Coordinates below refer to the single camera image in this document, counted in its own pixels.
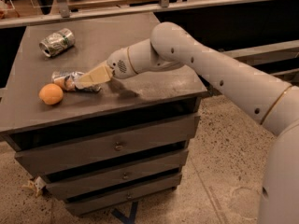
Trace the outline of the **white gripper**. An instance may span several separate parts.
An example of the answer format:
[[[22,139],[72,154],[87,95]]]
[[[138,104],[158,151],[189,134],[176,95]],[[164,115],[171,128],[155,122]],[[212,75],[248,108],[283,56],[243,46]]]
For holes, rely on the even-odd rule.
[[[163,72],[179,69],[181,63],[164,60],[148,39],[132,46],[114,51],[107,62],[102,62],[91,71],[74,80],[77,88],[109,82],[115,78],[125,79],[145,72]]]

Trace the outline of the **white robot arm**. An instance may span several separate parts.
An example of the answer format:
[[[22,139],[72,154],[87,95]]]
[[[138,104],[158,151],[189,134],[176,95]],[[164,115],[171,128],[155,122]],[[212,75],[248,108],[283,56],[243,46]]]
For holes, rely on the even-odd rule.
[[[145,72],[189,66],[273,133],[258,224],[299,224],[299,88],[210,49],[183,28],[163,22],[150,38],[113,52],[75,80],[79,89]]]

